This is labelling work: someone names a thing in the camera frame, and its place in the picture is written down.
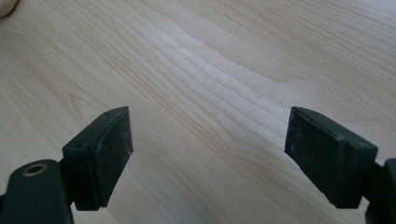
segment wood grain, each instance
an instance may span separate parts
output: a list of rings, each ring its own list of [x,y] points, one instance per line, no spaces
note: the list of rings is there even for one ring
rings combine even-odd
[[[396,2],[20,1],[0,20],[0,192],[128,105],[135,153],[76,223],[364,223],[283,152],[290,107],[395,157]]]

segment light wood tabletop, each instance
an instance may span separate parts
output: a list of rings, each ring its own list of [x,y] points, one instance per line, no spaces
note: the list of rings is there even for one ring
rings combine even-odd
[[[128,105],[134,154],[81,223],[364,223],[284,153],[290,108],[395,157],[394,0],[20,0],[0,19],[0,194]]]

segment black bracket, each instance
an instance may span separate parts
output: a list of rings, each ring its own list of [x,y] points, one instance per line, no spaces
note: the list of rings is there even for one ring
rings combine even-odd
[[[293,107],[285,152],[337,208],[370,205],[366,222],[396,224],[396,159],[382,167],[377,147],[318,112]]]
[[[64,146],[61,161],[35,161],[10,176],[0,223],[73,223],[71,203],[107,206],[133,152],[128,107],[107,111]]]

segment wood grain pattern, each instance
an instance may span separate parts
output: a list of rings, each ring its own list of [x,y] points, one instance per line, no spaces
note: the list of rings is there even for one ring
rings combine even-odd
[[[364,223],[283,152],[290,107],[395,157],[396,2],[20,1],[0,20],[0,192],[102,112],[135,153],[76,223]]]

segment tabletop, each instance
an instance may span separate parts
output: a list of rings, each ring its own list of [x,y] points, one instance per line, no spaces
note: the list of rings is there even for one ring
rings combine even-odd
[[[395,157],[393,0],[20,0],[0,19],[0,193],[101,113],[134,153],[76,223],[364,223],[284,153],[290,108]]]

